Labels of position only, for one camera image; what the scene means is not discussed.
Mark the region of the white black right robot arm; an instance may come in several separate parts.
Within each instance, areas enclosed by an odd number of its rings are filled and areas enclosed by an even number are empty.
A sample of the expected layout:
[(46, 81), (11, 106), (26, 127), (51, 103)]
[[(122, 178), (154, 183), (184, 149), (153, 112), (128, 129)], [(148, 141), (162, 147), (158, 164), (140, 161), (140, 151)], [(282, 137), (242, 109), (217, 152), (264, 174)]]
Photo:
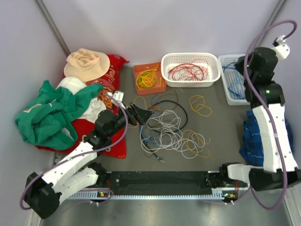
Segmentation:
[(224, 164), (220, 182), (231, 186), (236, 180), (248, 183), (255, 191), (279, 189), (301, 181), (301, 171), (294, 159), (285, 126), (285, 98), (282, 87), (273, 81), (274, 69), (288, 57), (290, 48), (281, 44), (259, 47), (240, 57), (235, 68), (245, 77), (245, 96), (259, 126), (263, 148), (263, 166), (240, 163)]

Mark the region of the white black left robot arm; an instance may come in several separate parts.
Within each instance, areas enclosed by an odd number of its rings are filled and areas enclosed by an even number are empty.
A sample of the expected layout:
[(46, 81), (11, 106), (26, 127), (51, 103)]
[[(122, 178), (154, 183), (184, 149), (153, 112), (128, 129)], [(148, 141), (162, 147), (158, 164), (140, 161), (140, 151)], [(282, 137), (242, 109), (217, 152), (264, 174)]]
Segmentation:
[(135, 104), (120, 106), (118, 114), (101, 111), (94, 129), (70, 154), (49, 170), (28, 176), (20, 203), (26, 203), (41, 219), (47, 219), (75, 193), (92, 185), (103, 186), (107, 176), (94, 159), (118, 143), (111, 140), (117, 132), (127, 130), (129, 124), (144, 125), (152, 114)]

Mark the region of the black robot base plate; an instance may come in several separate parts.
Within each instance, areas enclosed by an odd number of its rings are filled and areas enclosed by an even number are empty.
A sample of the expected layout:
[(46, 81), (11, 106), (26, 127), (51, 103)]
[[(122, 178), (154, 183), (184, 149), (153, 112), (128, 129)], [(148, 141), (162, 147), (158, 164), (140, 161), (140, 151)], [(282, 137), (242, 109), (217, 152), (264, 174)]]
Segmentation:
[(110, 188), (115, 195), (207, 195), (215, 188), (234, 192), (243, 182), (224, 181), (207, 171), (115, 171), (103, 173), (93, 188)]

